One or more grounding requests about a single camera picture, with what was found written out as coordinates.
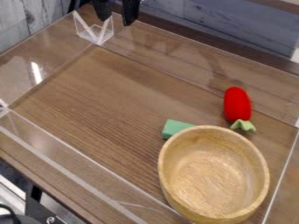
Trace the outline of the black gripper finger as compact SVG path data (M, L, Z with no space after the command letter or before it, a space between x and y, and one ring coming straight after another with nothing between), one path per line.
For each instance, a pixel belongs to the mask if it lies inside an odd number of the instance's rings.
M123 23L130 26L139 16L141 0L123 0Z
M106 21L113 15L110 0L93 0L93 5L98 14L98 18L102 21Z

